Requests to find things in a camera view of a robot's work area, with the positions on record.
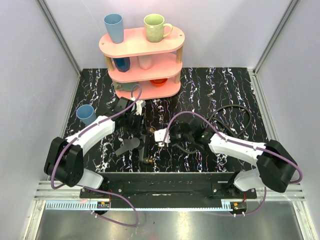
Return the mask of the grey faucet valve fitting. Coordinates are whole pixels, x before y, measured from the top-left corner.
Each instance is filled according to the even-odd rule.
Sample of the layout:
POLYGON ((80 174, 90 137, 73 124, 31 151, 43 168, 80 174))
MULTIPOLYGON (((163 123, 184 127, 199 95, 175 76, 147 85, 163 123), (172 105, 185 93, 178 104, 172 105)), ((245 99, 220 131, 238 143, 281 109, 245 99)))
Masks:
POLYGON ((150 134, 154 134, 155 129, 152 127, 146 128, 146 133, 142 133, 140 137, 124 139, 123 145, 115 151, 116 156, 120 156, 131 150, 138 151, 138 160, 143 164, 152 164, 154 160, 148 155, 148 146, 150 134))

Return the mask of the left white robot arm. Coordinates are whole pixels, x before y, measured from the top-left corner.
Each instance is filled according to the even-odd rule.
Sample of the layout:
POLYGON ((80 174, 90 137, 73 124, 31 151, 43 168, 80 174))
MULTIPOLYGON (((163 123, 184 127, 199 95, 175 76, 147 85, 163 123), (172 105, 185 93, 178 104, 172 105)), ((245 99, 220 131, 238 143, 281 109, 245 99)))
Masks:
POLYGON ((84 156, 94 145, 120 128, 136 131, 145 105, 144 100, 122 97, 117 105, 83 130, 67 138, 54 138, 44 165, 44 173, 51 177, 51 188, 56 190, 64 185, 88 187, 95 197, 103 198, 108 193, 104 177, 84 167, 84 156))

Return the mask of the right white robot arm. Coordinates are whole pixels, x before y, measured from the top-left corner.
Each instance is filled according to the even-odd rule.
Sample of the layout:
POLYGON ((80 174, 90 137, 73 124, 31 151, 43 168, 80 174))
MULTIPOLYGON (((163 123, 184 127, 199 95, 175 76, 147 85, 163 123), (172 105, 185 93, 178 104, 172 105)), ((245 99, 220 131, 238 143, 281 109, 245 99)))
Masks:
POLYGON ((236 171, 229 180, 227 192, 235 199, 248 190, 262 187, 284 193, 293 183, 294 173, 300 171, 280 142, 241 140, 218 131, 211 123, 194 115, 187 121, 170 121, 161 141, 167 145, 189 142, 198 151, 226 155, 253 166, 251 170, 236 171))

